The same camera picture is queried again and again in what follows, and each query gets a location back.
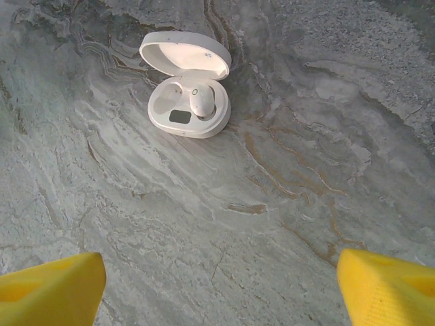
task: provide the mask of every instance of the earbud case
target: earbud case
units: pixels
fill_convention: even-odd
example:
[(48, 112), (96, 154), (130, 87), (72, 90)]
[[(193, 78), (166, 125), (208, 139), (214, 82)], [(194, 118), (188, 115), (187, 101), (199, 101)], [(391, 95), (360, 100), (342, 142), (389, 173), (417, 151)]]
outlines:
[[(217, 82), (230, 73), (231, 55), (216, 40), (191, 32), (148, 33), (139, 48), (144, 61), (172, 76), (157, 85), (148, 101), (148, 115), (153, 125), (171, 134), (208, 138), (227, 125), (231, 106), (225, 88)], [(190, 109), (184, 88), (206, 84), (212, 90), (215, 110), (207, 119)]]

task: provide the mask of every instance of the marble surface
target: marble surface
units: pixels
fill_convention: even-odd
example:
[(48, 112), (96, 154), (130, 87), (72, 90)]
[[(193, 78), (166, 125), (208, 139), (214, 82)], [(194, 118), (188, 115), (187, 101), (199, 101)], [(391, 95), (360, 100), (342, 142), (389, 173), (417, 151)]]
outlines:
[[(211, 139), (147, 117), (171, 30), (232, 54)], [(101, 252), (95, 325), (350, 325), (343, 248), (435, 266), (430, 37), (374, 1), (1, 0), (0, 273)]]

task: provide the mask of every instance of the earbud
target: earbud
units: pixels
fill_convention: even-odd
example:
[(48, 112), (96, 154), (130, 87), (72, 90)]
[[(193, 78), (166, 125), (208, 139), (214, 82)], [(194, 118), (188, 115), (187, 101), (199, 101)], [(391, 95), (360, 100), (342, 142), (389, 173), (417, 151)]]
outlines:
[(213, 91), (208, 85), (196, 85), (190, 89), (190, 109), (198, 117), (208, 117), (215, 109)]

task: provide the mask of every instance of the wireless earbud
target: wireless earbud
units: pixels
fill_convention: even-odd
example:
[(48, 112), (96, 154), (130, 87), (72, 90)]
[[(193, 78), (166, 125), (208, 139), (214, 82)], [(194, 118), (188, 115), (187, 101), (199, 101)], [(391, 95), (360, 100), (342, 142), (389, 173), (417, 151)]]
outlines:
[(199, 84), (190, 89), (190, 109), (198, 117), (208, 117), (215, 109), (215, 98), (210, 86)]

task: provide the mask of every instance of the white earbud case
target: white earbud case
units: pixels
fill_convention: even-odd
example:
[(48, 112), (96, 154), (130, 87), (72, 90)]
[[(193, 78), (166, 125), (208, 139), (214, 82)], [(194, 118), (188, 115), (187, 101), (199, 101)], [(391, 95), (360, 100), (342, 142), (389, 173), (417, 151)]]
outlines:
[[(217, 82), (230, 73), (231, 55), (219, 42), (191, 32), (147, 34), (139, 49), (153, 68), (173, 76), (152, 92), (148, 115), (156, 127), (192, 138), (208, 138), (227, 125), (231, 106), (225, 88)], [(205, 84), (213, 90), (215, 111), (203, 119), (193, 114), (185, 89)]]

